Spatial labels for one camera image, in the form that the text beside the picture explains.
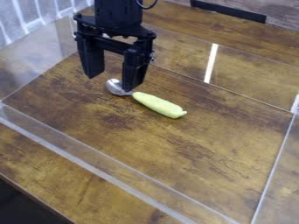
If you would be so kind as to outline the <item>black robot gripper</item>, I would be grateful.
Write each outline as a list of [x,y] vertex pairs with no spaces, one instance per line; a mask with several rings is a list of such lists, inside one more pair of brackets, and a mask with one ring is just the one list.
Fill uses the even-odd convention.
[[142,26],[143,0],[95,0],[93,16],[77,14],[75,40],[85,74],[93,79],[106,70],[105,50],[125,54],[123,89],[143,82],[153,59],[157,34]]

